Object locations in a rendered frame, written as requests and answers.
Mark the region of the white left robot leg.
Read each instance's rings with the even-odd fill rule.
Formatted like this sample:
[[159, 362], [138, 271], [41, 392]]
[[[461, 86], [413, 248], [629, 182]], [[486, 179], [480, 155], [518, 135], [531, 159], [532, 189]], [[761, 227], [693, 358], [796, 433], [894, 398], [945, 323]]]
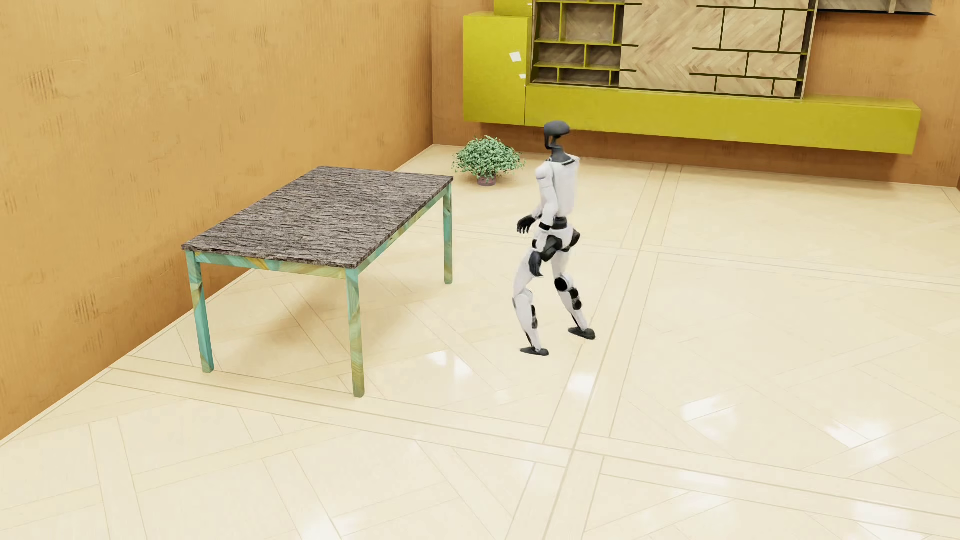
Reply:
[[517, 267], [512, 283], [511, 301], [519, 324], [529, 343], [529, 346], [521, 349], [521, 351], [529, 355], [547, 357], [549, 356], [549, 351], [543, 347], [542, 340], [538, 333], [539, 322], [534, 306], [534, 295], [528, 287], [534, 279], [528, 267], [528, 259], [531, 251], [537, 250], [534, 248], [528, 249], [526, 254], [522, 256]]

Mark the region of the grey-topped table with teal legs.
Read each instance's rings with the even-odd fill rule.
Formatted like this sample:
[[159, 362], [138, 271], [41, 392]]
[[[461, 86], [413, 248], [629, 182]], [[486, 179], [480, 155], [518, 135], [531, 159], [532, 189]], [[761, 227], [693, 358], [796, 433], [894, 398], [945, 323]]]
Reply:
[[443, 278], [453, 283], [451, 176], [319, 166], [182, 244], [200, 367], [214, 371], [202, 264], [343, 279], [353, 395], [365, 395], [359, 276], [442, 202]]

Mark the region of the green leafy potted plant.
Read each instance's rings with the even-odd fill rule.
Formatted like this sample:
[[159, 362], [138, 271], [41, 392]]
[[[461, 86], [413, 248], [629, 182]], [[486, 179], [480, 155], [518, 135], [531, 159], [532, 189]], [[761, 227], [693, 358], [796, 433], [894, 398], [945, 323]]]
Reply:
[[480, 187], [492, 187], [498, 175], [522, 169], [525, 161], [515, 149], [489, 135], [469, 141], [454, 155], [452, 169], [475, 177]]

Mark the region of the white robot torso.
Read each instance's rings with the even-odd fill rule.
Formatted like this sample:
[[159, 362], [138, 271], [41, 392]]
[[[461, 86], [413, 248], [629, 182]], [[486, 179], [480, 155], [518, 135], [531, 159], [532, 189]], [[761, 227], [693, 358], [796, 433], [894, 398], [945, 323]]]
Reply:
[[574, 210], [575, 196], [577, 190], [577, 177], [581, 164], [581, 158], [570, 154], [573, 158], [569, 163], [555, 163], [555, 186], [558, 193], [559, 210], [554, 221], [554, 227], [543, 229], [538, 225], [536, 241], [538, 248], [546, 246], [546, 239], [554, 237], [561, 242], [559, 251], [569, 252], [580, 238], [579, 232], [570, 225], [570, 215]]

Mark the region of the yellow wall cabinet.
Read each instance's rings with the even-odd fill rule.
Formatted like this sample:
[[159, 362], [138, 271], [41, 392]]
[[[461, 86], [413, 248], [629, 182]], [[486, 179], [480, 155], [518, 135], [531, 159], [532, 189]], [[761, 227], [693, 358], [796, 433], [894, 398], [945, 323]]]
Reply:
[[908, 100], [798, 100], [534, 82], [536, 0], [494, 0], [462, 19], [467, 122], [536, 127], [563, 117], [576, 130], [910, 155], [921, 121]]

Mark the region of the wooden wall shelf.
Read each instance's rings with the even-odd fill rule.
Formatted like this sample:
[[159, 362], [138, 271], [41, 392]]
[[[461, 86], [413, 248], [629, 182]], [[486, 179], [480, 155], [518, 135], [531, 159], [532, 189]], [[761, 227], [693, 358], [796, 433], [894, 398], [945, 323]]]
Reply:
[[932, 17], [933, 0], [818, 0], [819, 12]]

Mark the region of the white right robot leg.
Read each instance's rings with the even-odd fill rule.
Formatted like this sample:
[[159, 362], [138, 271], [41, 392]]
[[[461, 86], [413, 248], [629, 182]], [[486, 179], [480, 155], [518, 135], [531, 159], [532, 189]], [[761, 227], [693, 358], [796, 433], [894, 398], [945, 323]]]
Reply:
[[570, 253], [568, 251], [558, 251], [551, 259], [555, 288], [560, 300], [574, 321], [574, 325], [568, 329], [568, 332], [586, 340], [594, 340], [596, 338], [595, 331], [589, 327], [587, 318], [582, 311], [579, 291], [572, 276], [567, 271], [569, 258]]

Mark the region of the dark robot head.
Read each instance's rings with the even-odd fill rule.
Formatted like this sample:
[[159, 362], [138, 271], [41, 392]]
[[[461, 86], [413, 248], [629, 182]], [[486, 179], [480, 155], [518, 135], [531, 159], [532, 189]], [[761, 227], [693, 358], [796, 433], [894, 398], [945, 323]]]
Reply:
[[569, 124], [562, 120], [550, 121], [543, 126], [544, 147], [551, 152], [548, 162], [563, 165], [573, 161], [573, 157], [559, 143], [559, 139], [569, 133]]

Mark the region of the white robot leg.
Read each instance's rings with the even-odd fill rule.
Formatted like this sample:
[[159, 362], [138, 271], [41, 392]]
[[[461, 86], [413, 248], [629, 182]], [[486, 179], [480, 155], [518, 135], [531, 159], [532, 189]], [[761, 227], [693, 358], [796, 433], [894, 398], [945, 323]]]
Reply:
[[568, 251], [558, 251], [551, 259], [555, 288], [560, 300], [574, 321], [574, 325], [568, 329], [568, 332], [586, 340], [594, 340], [596, 338], [595, 331], [589, 327], [587, 318], [582, 311], [579, 291], [572, 276], [567, 271], [569, 258], [570, 253]]
[[511, 301], [519, 324], [529, 343], [529, 346], [521, 349], [521, 351], [529, 355], [547, 357], [549, 356], [549, 351], [543, 347], [542, 340], [538, 333], [539, 322], [534, 306], [534, 295], [528, 287], [534, 279], [528, 267], [528, 259], [531, 251], [537, 250], [534, 248], [528, 249], [526, 254], [522, 256], [517, 267], [512, 283]]

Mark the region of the wooden herringbone shelf unit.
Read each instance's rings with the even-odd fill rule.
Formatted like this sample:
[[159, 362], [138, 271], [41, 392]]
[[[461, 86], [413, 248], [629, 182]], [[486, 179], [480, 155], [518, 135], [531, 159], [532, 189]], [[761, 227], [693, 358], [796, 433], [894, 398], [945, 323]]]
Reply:
[[535, 83], [799, 100], [819, 0], [535, 0]]

